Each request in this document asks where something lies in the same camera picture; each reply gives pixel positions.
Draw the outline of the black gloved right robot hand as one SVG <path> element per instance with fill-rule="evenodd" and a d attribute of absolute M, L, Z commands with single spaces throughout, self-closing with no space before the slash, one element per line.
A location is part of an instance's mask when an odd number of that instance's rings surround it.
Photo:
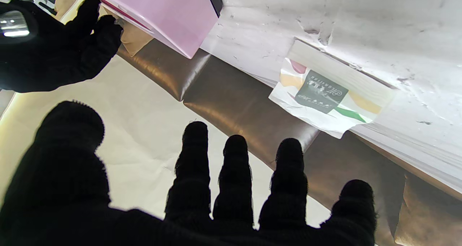
<path fill-rule="evenodd" d="M 1 90 L 48 92 L 93 79 L 121 45 L 123 28 L 107 14 L 99 16 L 100 0 L 85 0 L 66 24 L 31 2 L 1 2 L 1 15 L 18 11 L 29 34 L 1 34 Z"/>

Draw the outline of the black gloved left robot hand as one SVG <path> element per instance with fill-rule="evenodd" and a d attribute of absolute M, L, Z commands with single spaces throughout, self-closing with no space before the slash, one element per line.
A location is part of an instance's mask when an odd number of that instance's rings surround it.
<path fill-rule="evenodd" d="M 225 143 L 211 206 L 208 128 L 193 121 L 183 133 L 165 217 L 111 208 L 105 165 L 96 155 L 104 124 L 77 101 L 57 104 L 43 119 L 5 193 L 2 246 L 374 246 L 374 192 L 347 182 L 330 218 L 306 223 L 308 181 L 297 139 L 276 153 L 270 195 L 254 229 L 252 174 L 246 139 Z"/>

